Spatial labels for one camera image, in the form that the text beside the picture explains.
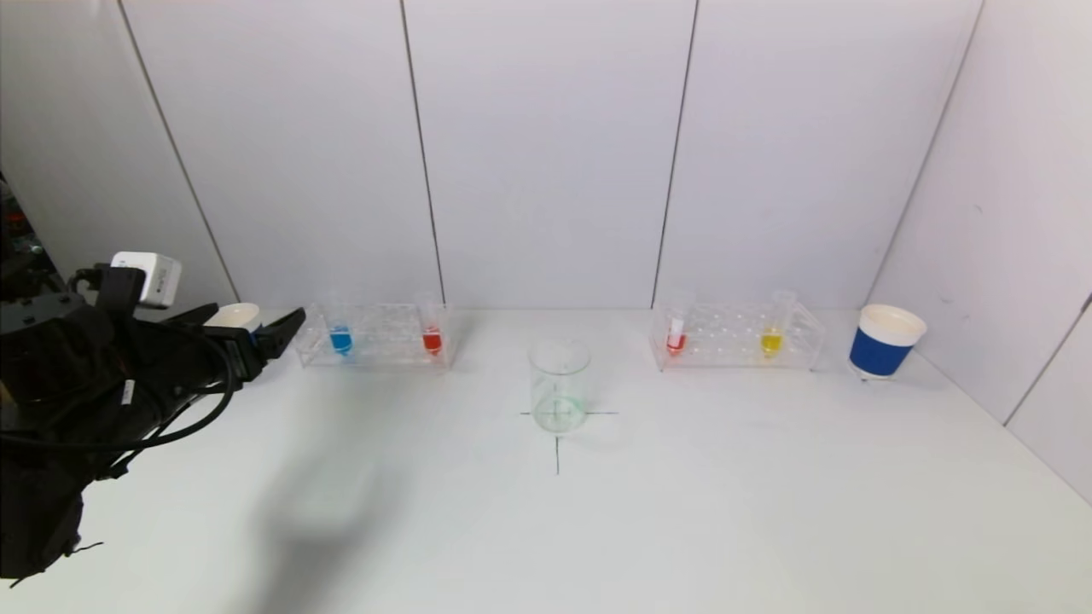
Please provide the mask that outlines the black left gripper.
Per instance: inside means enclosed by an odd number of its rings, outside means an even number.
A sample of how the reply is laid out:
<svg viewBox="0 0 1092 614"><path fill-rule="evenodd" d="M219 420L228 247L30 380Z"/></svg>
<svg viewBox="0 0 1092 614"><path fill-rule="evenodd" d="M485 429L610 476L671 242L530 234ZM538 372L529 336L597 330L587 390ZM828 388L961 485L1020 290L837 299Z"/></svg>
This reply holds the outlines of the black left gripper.
<svg viewBox="0 0 1092 614"><path fill-rule="evenodd" d="M178 412L200 397L219 393L234 377L235 389L254 380L265 359L277 359L305 324L304 308L256 330L254 339L238 327L210 327L219 311L207 303L161 322L136 320L131 327L131 371L136 388L164 412Z"/></svg>

